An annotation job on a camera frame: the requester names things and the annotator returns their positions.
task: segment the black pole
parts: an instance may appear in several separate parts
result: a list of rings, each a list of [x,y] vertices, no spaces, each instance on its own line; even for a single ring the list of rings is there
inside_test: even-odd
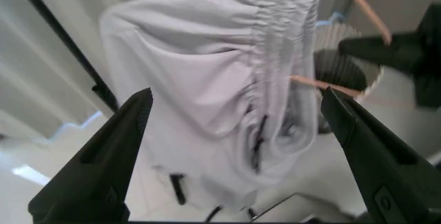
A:
[[[103,79],[99,76],[88,59],[82,53],[82,51],[76,46],[75,42],[70,38],[69,34],[64,30],[63,26],[58,22],[57,18],[50,12],[49,8],[44,4],[43,0],[28,0],[34,8],[38,11],[41,17],[44,18],[46,23],[54,30],[60,40],[74,55],[77,61],[83,66],[84,70],[92,77],[96,85],[92,87],[92,90],[103,100],[107,106],[114,112],[118,110],[116,98],[110,91],[109,87],[104,83]]]

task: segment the white garment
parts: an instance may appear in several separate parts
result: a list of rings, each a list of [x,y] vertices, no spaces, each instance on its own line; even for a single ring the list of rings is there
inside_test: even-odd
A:
[[[314,77],[317,5],[134,0],[108,10],[101,36],[119,103],[152,89],[143,137],[151,163],[237,208],[285,177],[316,133],[315,90],[290,86],[289,75]],[[256,173],[252,148],[265,114]]]

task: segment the floor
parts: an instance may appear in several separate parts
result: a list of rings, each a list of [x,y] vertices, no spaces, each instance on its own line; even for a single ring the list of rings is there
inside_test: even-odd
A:
[[[30,199],[106,121],[97,113],[82,126],[63,126],[49,141],[0,141],[2,223],[31,223],[27,212]],[[293,174],[280,185],[260,192],[253,208],[262,212],[294,192],[319,196],[348,214],[358,215],[365,210],[345,156],[332,136],[319,136],[299,159]],[[133,221],[203,221],[212,210],[192,203],[178,205],[167,176],[151,170],[142,152],[125,202]],[[282,212],[289,213],[295,207],[286,205]],[[220,212],[213,221],[247,221],[247,216]]]

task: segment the gathered fabric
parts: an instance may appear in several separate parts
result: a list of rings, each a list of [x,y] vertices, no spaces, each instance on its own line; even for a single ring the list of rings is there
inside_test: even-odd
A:
[[[119,104],[152,89],[150,163],[237,209],[286,177],[317,130],[315,90],[289,80],[314,78],[317,6],[133,0],[107,10],[101,38]]]

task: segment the wooden stick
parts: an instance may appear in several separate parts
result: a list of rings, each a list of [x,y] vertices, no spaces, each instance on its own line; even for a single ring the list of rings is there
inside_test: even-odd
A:
[[[380,33],[383,36],[384,43],[389,45],[392,42],[392,34],[387,28],[386,24],[381,21],[380,17],[375,13],[373,8],[367,3],[366,0],[354,0],[363,10],[363,12],[367,15],[367,17],[371,20],[371,22],[377,27]]]
[[[361,94],[363,94],[363,92],[358,91],[358,90],[348,89],[348,88],[345,88],[345,87],[342,87],[342,86],[334,85],[332,83],[326,83],[326,82],[319,81],[319,80],[308,79],[306,77],[302,77],[302,76],[299,76],[299,75],[292,75],[290,78],[291,78],[292,81],[296,81],[296,82],[299,82],[299,83],[304,83],[304,84],[307,84],[307,85],[315,86],[315,87],[318,87],[318,88],[321,88],[321,89],[324,89],[324,90],[326,90],[326,88],[328,88],[328,87],[331,87],[333,89],[340,90],[341,92],[344,92],[344,93],[346,93],[349,96],[352,96],[354,98],[356,98],[356,97],[360,96]]]

